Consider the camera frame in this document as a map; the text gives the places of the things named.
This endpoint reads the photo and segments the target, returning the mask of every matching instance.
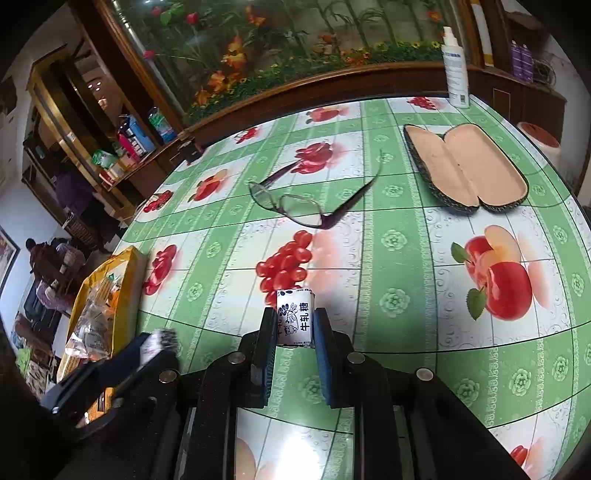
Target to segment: white wall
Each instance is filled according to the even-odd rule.
[[[5,78],[12,76],[17,91],[16,108],[1,122],[0,171],[6,181],[0,186],[0,226],[21,248],[0,296],[0,314],[7,332],[12,329],[21,297],[30,279],[29,254],[25,241],[38,242],[64,235],[51,215],[21,182],[23,165],[22,142],[30,126],[31,96],[27,82],[33,62],[52,50],[68,44],[72,50],[80,40],[80,31],[67,5],[61,7],[27,41],[18,53]]]
[[[530,14],[517,0],[501,0],[501,2],[507,12]],[[573,64],[554,37],[548,38],[543,50],[544,59],[550,62],[556,73],[554,90],[567,100],[560,141],[562,165],[558,170],[567,181],[575,183],[581,173],[587,151],[589,125],[591,124],[591,96]],[[591,200],[591,192],[589,192],[589,198],[585,204],[589,200]]]

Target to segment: green and white tablecloth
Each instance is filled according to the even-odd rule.
[[[293,162],[297,149],[326,142],[335,154],[325,168],[287,174],[272,188],[313,198],[329,212],[375,174],[381,150],[381,177],[363,200],[332,230],[306,229],[315,237],[304,285],[358,351],[390,368],[433,369],[509,452],[528,449],[523,467],[532,478],[549,478],[591,420],[591,231],[543,155],[471,99],[462,111],[440,98],[429,99],[429,108],[387,98],[340,104],[337,114],[300,112],[221,140],[198,163],[180,165],[157,191],[174,192],[170,201],[142,212],[117,249],[135,245],[150,263],[167,245],[178,249],[160,289],[142,297],[138,331],[175,328],[183,372],[236,349],[241,335],[257,330],[265,306],[257,262],[302,229],[257,206],[247,183]],[[522,206],[501,215],[480,208],[468,217],[429,193],[401,126],[440,134],[467,122],[480,125],[526,176]],[[195,201],[197,185],[209,177],[223,181]],[[525,241],[522,264],[538,284],[543,279],[544,305],[534,298],[518,320],[485,310],[474,321],[466,307],[475,285],[450,246],[483,235],[488,225]],[[257,479],[351,478],[352,412],[325,405],[314,350],[278,348],[268,407],[241,410],[238,420],[240,448],[252,455]],[[408,474],[408,462],[405,468]]]

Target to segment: white spray bottle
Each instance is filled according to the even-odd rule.
[[[443,64],[447,77],[447,91],[449,103],[457,108],[468,108],[468,71],[466,70],[466,57],[464,49],[458,46],[457,38],[453,35],[451,27],[443,27]]]

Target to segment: fish tank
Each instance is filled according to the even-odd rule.
[[[187,126],[320,73],[441,61],[444,25],[468,55],[456,0],[107,1]]]

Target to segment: metal bolt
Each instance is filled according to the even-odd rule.
[[[428,382],[430,380],[433,380],[433,372],[431,372],[428,368],[419,368],[417,370],[417,377],[419,380]]]
[[[244,353],[242,353],[242,352],[232,352],[232,353],[230,353],[230,355],[228,355],[228,361],[232,365],[239,365],[244,360],[246,360],[246,355],[244,355]]]
[[[170,383],[174,382],[177,379],[177,376],[178,374],[174,370],[164,370],[163,372],[160,372],[158,380],[162,383]]]
[[[365,362],[365,355],[359,352],[351,352],[349,355],[347,355],[347,360],[351,364],[359,365]]]

